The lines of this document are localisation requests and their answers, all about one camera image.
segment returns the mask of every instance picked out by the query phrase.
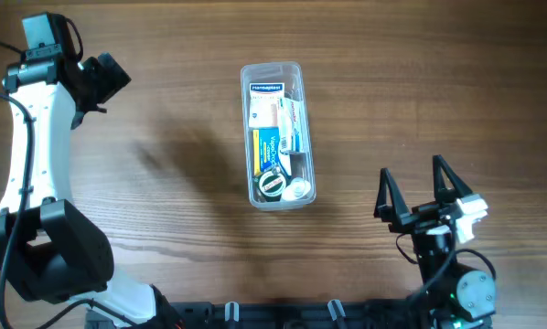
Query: table surface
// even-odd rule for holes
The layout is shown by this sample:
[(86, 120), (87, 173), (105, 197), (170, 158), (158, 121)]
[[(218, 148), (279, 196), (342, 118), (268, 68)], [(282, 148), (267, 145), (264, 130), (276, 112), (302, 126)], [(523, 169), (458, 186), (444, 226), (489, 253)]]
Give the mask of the table surface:
[[(401, 298), (421, 279), (373, 218), (379, 172), (415, 206), (442, 154), (490, 207), (468, 246), (497, 267), (495, 326), (547, 327), (547, 2), (103, 2), (0, 5), (0, 39), (23, 47), (23, 16), (61, 13), (87, 57), (108, 51), (133, 79), (70, 146), (75, 204), (117, 267), (174, 302)], [(304, 72), (317, 197), (263, 213), (247, 197), (240, 70), (286, 60)], [(13, 61), (0, 49), (0, 80)], [(0, 101), (0, 199), (10, 146)], [(7, 298), (20, 328), (63, 306)]]

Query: black mount bracket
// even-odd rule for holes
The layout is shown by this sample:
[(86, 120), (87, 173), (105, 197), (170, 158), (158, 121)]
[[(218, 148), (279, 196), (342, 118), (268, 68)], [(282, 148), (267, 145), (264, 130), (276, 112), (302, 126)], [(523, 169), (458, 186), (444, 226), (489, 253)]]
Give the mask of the black mount bracket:
[[(458, 198), (469, 196), (473, 191), (463, 182), (446, 163), (442, 155), (435, 155), (432, 159), (434, 172), (435, 201), (412, 208), (410, 212), (403, 200), (402, 193), (390, 170), (381, 169), (380, 187), (375, 203), (374, 217), (390, 223), (389, 229), (393, 233), (421, 233), (430, 228), (446, 224), (451, 217), (450, 205)], [(446, 187), (442, 172), (452, 184)], [(388, 204), (387, 192), (390, 193), (391, 206)]]
[[(0, 269), (16, 214), (0, 216)], [(19, 243), (7, 280), (26, 301), (65, 302), (83, 292), (101, 292), (113, 276), (107, 237), (66, 200), (24, 212)], [(29, 243), (44, 230), (49, 242)]]
[(77, 55), (65, 16), (43, 13), (26, 17), (22, 23), (28, 50), (20, 62), (7, 67), (4, 89), (14, 93), (36, 82), (60, 82), (76, 103), (72, 129), (82, 123), (89, 111), (106, 113), (98, 104), (104, 104), (131, 81), (109, 53), (88, 58), (81, 69), (82, 45)]
[[(230, 315), (232, 304), (236, 305), (237, 320)], [(170, 305), (182, 316), (181, 327), (186, 329), (429, 329), (431, 327), (429, 313), (426, 310), (418, 309), (407, 314), (402, 312), (405, 300), (343, 303), (341, 309), (345, 315), (337, 319), (334, 319), (325, 303), (302, 304), (288, 301), (288, 303), (278, 304), (237, 304), (229, 302), (224, 305), (213, 305), (210, 302), (173, 302)], [(85, 329), (111, 329), (113, 323), (95, 312), (88, 312), (84, 327)], [(140, 324), (136, 328), (160, 327), (153, 324)]]

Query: box of plasters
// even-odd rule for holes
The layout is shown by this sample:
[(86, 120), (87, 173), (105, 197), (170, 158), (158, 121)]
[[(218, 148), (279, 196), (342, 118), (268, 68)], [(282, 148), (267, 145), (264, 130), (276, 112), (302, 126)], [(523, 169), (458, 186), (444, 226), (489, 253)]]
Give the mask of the box of plasters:
[(261, 210), (312, 203), (316, 181), (300, 66), (245, 66), (241, 96), (250, 202)]

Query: black cable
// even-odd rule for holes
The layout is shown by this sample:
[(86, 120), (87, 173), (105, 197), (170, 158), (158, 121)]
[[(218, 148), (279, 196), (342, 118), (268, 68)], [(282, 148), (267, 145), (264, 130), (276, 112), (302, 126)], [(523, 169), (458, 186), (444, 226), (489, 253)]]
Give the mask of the black cable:
[(481, 254), (480, 252), (474, 251), (472, 249), (455, 250), (455, 251), (448, 254), (448, 256), (446, 257), (446, 259), (443, 262), (442, 266), (440, 267), (440, 269), (438, 269), (438, 271), (436, 272), (434, 277), (432, 277), (430, 280), (428, 280), (422, 286), (422, 288), (420, 288), (420, 290), (418, 290), (417, 292), (412, 294), (410, 297), (408, 297), (408, 304), (413, 305), (417, 301), (418, 298), (420, 298), (421, 296), (426, 294), (428, 289), (430, 289), (430, 287), (432, 287), (433, 284), (435, 284), (438, 280), (440, 280), (442, 278), (442, 276), (445, 274), (445, 271), (448, 268), (448, 266), (450, 265), (450, 262), (453, 260), (453, 258), (456, 255), (458, 255), (459, 253), (463, 253), (463, 252), (472, 253), (473, 255), (475, 255), (475, 256), (479, 257), (481, 260), (483, 260), (483, 262), (489, 268), (489, 271), (491, 272), (491, 276), (493, 277), (493, 280), (497, 279), (497, 273), (495, 272), (495, 267), (493, 266), (493, 263), (491, 263), (491, 261), (488, 260), (487, 257), (485, 257), (483, 254)]
[(404, 235), (407, 235), (407, 233), (402, 233), (400, 234), (396, 239), (395, 239), (395, 247), (400, 251), (400, 253), (402, 254), (402, 256), (404, 258), (406, 258), (411, 264), (413, 265), (418, 265), (418, 262), (413, 260), (412, 257), (408, 256), (407, 253), (405, 253), (405, 251), (403, 251), (402, 247), (400, 247), (400, 244), (398, 243), (398, 240), (400, 240), (401, 237), (403, 237)]
[[(32, 124), (33, 118), (31, 114), (22, 103), (20, 103), (18, 100), (14, 99), (13, 97), (5, 95), (4, 93), (1, 93), (1, 92), (0, 92), (0, 99), (13, 103), (22, 112), (24, 116), (24, 123), (26, 124), (26, 127), (27, 127), (26, 161), (24, 163), (24, 176), (22, 178), (22, 188), (20, 190), (21, 200), (19, 202), (19, 209), (17, 211), (16, 222), (14, 223), (11, 234), (9, 236), (9, 240), (7, 241), (7, 246), (5, 247), (5, 255), (1, 263), (1, 273), (0, 273), (0, 323), (5, 329), (13, 329), (13, 327), (9, 323), (9, 320), (7, 319), (7, 314), (5, 311), (5, 283), (7, 280), (7, 271), (9, 269), (9, 261), (11, 260), (11, 253), (13, 252), (12, 250), (14, 249), (14, 245), (17, 244), (17, 236), (19, 235), (19, 232), (21, 231), (22, 217), (26, 210), (27, 198), (29, 197), (29, 193), (30, 193), (31, 177), (29, 173), (31, 170), (32, 158), (34, 155), (34, 126)], [(38, 329), (45, 329), (50, 327), (56, 321), (58, 321), (60, 318), (62, 318), (64, 315), (70, 312), (72, 309), (85, 303), (87, 303), (91, 308), (97, 307), (101, 309), (102, 311), (108, 313), (109, 315), (114, 316), (127, 324), (137, 325), (135, 322), (127, 319), (124, 315), (118, 314), (117, 312), (105, 307), (104, 305), (98, 302), (95, 302), (94, 300), (84, 299), (84, 300), (79, 300), (72, 303), (71, 305), (66, 307), (64, 310), (56, 314), (53, 318), (51, 318), (45, 324), (42, 324)]]
[(19, 54), (19, 55), (23, 55), (23, 54), (24, 54), (24, 51), (23, 51), (23, 50), (21, 50), (21, 49), (19, 49), (19, 48), (17, 48), (17, 47), (11, 46), (10, 44), (7, 44), (7, 43), (5, 43), (5, 42), (3, 42), (3, 41), (0, 41), (0, 47), (3, 47), (3, 48), (5, 48), (5, 49), (9, 49), (9, 50), (11, 50), (11, 51), (15, 51), (15, 52), (16, 52), (17, 54)]
[(114, 316), (114, 317), (118, 318), (119, 320), (121, 320), (121, 321), (123, 321), (123, 322), (125, 322), (125, 323), (127, 323), (131, 326), (137, 325), (135, 322), (127, 319), (124, 315), (118, 314), (117, 312), (111, 310), (110, 308), (108, 308), (108, 307), (106, 307), (106, 306), (104, 306), (104, 305), (102, 305), (98, 302), (95, 302), (93, 299), (82, 299), (82, 300), (78, 300), (76, 302), (73, 302), (72, 304), (67, 306), (64, 310), (62, 310), (58, 314), (56, 314), (53, 318), (48, 320), (45, 324), (42, 324), (41, 326), (39, 326), (37, 329), (49, 328), (51, 325), (53, 325), (56, 321), (60, 320), (68, 312), (72, 311), (77, 306), (80, 306), (80, 305), (83, 305), (83, 304), (88, 304), (91, 308), (96, 307), (98, 309), (101, 309), (102, 311), (108, 313), (109, 315)]
[(456, 219), (451, 219), (448, 224), (448, 229), (450, 229), (450, 233), (453, 235), (453, 240), (450, 242), (450, 250), (455, 251), (456, 250)]
[(79, 40), (80, 51), (76, 55), (76, 61), (80, 62), (82, 60), (82, 55), (84, 55), (84, 51), (82, 49), (82, 39), (80, 38), (79, 29), (76, 28), (76, 26), (74, 25), (74, 22), (72, 22), (70, 18), (66, 18), (66, 21), (70, 24), (70, 26), (74, 30), (74, 34), (76, 34), (77, 40)]
[(6, 274), (7, 274), (7, 270), (9, 269), (9, 261), (11, 260), (11, 253), (12, 253), (12, 250), (14, 249), (14, 244), (17, 243), (17, 236), (19, 235), (19, 231), (21, 230), (22, 217), (24, 214), (24, 210), (26, 210), (27, 198), (30, 192), (29, 172), (31, 169), (32, 157), (34, 154), (34, 126), (32, 124), (33, 120), (29, 111), (26, 109), (26, 107), (22, 103), (1, 92), (0, 92), (0, 99), (13, 103), (22, 112), (22, 114), (24, 115), (24, 123), (26, 124), (26, 127), (27, 127), (26, 162), (24, 164), (24, 176), (22, 178), (22, 186), (20, 190), (21, 200), (19, 202), (19, 209), (17, 211), (16, 223), (14, 224), (12, 228), (11, 234), (9, 236), (9, 240), (7, 241), (7, 246), (5, 247), (5, 255), (1, 263), (1, 273), (0, 273), (0, 323), (4, 328), (9, 329), (11, 328), (11, 324), (9, 324), (9, 321), (7, 320), (7, 314), (5, 312), (5, 283), (7, 279)]

